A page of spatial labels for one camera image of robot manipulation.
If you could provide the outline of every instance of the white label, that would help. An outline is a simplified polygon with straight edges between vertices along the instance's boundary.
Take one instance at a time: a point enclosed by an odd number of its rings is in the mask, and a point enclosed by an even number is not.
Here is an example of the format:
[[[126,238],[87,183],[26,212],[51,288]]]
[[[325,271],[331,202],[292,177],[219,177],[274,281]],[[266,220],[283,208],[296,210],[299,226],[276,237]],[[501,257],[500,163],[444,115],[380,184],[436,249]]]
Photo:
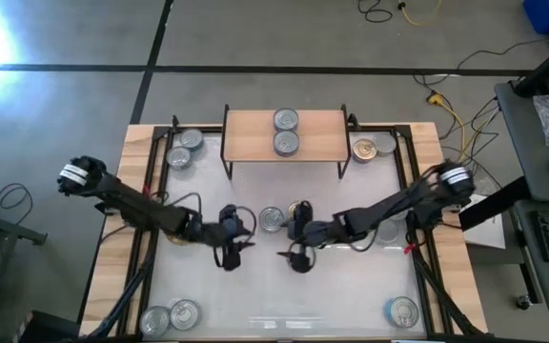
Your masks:
[[[83,169],[81,169],[79,167],[75,167],[74,165],[66,165],[65,168],[63,168],[63,171],[75,172],[76,174],[78,174],[80,176],[84,176],[84,177],[86,177],[86,175],[88,175],[87,171],[84,171]]]
[[[463,167],[458,167],[458,168],[454,168],[453,170],[451,171],[447,171],[445,172],[443,175],[442,175],[442,179],[446,180],[447,178],[451,177],[451,176],[455,176],[457,174],[467,174],[467,171],[465,170],[465,168]]]
[[[69,172],[69,171],[61,171],[61,173],[59,174],[63,177],[67,177],[68,179],[70,180],[73,180],[75,182],[77,182],[78,184],[82,185],[82,186],[85,186],[86,185],[86,179],[85,178],[82,178],[72,172]]]
[[[452,185],[452,184],[456,184],[458,181],[463,181],[463,180],[466,180],[468,178],[469,178],[469,176],[465,173],[465,174],[453,176],[453,177],[449,178],[448,180],[446,180],[446,182],[448,182],[449,184]]]

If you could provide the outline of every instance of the desk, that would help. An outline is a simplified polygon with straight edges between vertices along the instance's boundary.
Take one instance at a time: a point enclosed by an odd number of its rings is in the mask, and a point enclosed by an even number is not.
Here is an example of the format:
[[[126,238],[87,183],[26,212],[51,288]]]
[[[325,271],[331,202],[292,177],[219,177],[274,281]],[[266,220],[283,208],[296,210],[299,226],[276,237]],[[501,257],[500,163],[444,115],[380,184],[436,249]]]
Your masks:
[[[525,284],[533,303],[540,302],[539,288],[544,290],[543,298],[549,310],[549,262],[541,256],[534,225],[528,219],[530,211],[549,211],[549,147],[545,145],[533,99],[516,95],[509,84],[496,85],[495,92],[523,176],[464,211],[460,219],[467,230],[508,209],[514,210],[524,235],[520,245],[528,248],[524,263],[520,264]]]
[[[424,172],[432,165],[443,159],[437,131],[434,123],[400,123],[410,125],[415,143],[417,162],[420,172]],[[117,176],[130,187],[142,190],[144,175],[152,142],[153,125],[129,126]],[[164,149],[159,149],[162,156]],[[162,158],[156,159],[157,171]],[[159,175],[155,176],[157,184]],[[444,220],[447,223],[458,225],[458,217],[446,213]],[[111,232],[122,225],[119,217],[106,220],[103,234]],[[113,307],[124,288],[124,282],[132,245],[132,230],[122,231],[110,237],[97,250],[96,262],[89,281],[89,293],[83,313],[81,333],[90,333],[101,322]],[[467,315],[472,323],[483,331],[487,331],[486,322],[476,288],[476,281],[470,264],[469,256],[463,238],[463,232],[458,229],[439,226],[434,231],[437,253],[444,284],[447,292]],[[140,290],[134,295],[131,303],[129,330],[134,329],[136,308]],[[437,301],[430,293],[430,307],[434,316],[436,329],[442,332],[441,319],[438,316]]]

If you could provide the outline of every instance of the gold can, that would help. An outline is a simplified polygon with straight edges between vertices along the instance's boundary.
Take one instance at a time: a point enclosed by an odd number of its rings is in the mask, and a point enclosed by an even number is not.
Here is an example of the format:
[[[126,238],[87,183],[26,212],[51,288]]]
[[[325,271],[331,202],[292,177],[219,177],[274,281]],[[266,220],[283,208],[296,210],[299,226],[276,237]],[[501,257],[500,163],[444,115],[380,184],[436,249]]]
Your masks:
[[[368,163],[376,156],[376,145],[371,139],[358,139],[353,145],[353,159],[358,163]]]
[[[183,240],[181,238],[177,238],[173,235],[169,235],[169,234],[165,234],[167,236],[167,239],[173,243],[173,244],[176,244],[176,245],[188,245],[190,244],[190,242],[186,241],[186,240]]]
[[[292,205],[290,205],[290,208],[288,209],[289,219],[294,218],[295,208],[300,205],[301,202],[301,200],[296,200]]]

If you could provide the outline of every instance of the blue container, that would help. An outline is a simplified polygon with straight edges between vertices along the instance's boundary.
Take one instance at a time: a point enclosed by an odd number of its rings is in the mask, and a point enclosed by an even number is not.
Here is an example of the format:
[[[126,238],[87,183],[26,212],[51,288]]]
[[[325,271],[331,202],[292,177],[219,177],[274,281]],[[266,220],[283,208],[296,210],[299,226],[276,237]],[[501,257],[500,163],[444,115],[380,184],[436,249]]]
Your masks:
[[[549,0],[524,0],[523,6],[535,32],[549,34]]]

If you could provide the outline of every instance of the white paper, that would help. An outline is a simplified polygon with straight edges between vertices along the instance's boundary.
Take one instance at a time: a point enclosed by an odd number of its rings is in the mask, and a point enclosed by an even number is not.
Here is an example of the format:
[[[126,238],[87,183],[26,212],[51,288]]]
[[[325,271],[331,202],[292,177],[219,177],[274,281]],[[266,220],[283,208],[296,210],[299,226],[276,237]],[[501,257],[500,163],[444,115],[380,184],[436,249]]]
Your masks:
[[[484,195],[472,194],[470,197],[472,202],[464,207],[467,209],[476,205],[478,202],[486,198]],[[505,249],[505,238],[503,236],[503,224],[501,223],[501,214],[487,219],[483,223],[463,233],[465,242],[470,244],[478,244],[485,247]]]

